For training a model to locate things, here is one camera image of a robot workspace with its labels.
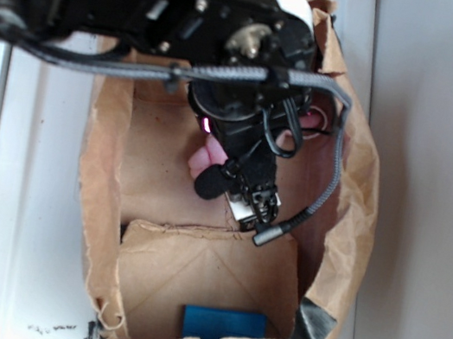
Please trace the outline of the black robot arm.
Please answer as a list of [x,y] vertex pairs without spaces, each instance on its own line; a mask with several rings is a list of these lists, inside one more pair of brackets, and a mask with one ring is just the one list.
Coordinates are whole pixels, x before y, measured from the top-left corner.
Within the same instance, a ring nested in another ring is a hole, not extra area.
[[244,229],[278,216],[281,133],[300,139],[310,91],[290,76],[315,52],[311,13],[286,0],[0,0],[0,39],[88,73],[189,80],[188,101],[227,162],[195,181],[203,199],[227,195]]

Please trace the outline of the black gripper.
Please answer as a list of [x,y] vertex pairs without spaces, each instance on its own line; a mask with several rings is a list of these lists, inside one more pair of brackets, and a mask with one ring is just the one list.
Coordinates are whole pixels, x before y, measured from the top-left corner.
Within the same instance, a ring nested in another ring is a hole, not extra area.
[[261,93],[237,85],[194,80],[188,101],[198,119],[208,124],[228,159],[239,162],[236,183],[223,195],[243,203],[250,212],[237,220],[244,231],[261,231],[279,212],[277,157],[291,158],[296,148],[281,148],[278,138],[290,131],[298,139],[305,96]]

